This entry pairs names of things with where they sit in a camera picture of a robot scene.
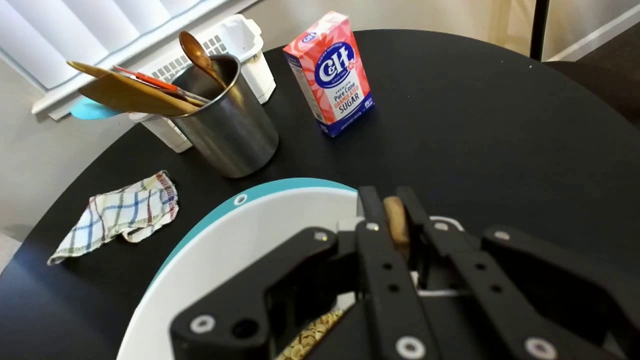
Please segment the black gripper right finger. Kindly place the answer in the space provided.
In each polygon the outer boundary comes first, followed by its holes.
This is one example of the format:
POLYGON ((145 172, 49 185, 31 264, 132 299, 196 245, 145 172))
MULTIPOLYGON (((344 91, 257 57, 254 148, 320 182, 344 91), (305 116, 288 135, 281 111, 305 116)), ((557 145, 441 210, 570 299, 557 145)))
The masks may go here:
POLYGON ((401 187, 398 196, 412 233, 410 264, 419 269, 419 290, 426 294, 450 274, 460 284, 459 294, 484 316, 497 351, 510 360, 615 360, 608 349, 540 316, 479 238, 433 220, 410 187, 401 187))

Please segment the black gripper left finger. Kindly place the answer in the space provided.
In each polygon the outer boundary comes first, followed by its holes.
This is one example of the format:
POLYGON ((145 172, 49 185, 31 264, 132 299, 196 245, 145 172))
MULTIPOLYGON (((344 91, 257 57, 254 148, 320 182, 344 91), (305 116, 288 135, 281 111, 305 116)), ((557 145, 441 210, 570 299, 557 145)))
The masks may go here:
POLYGON ((433 330, 404 258, 394 250, 387 212, 375 185, 359 190, 363 222, 357 225, 360 299, 377 360, 428 360, 433 330))

